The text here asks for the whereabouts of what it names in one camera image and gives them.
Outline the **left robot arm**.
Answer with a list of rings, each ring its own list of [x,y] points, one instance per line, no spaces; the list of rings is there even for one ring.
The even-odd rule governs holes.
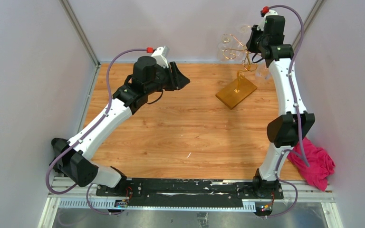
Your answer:
[[[143,56],[133,65],[133,72],[113,94],[103,111],[82,131],[70,139],[51,141],[55,158],[53,169],[68,176],[75,185],[105,185],[115,196],[126,192],[124,175],[116,168],[104,167],[91,161],[104,140],[125,120],[148,103],[156,92],[181,90],[190,83],[175,62],[163,67],[154,57]]]

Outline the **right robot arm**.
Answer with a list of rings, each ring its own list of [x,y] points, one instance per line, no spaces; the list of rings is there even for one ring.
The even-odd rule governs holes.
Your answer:
[[[266,158],[252,180],[253,194],[265,198],[279,188],[280,172],[285,159],[302,140],[315,122],[307,111],[297,85],[294,69],[295,51],[284,43],[284,16],[270,10],[251,29],[247,50],[260,54],[272,76],[277,92],[279,112],[267,126],[270,142]]]

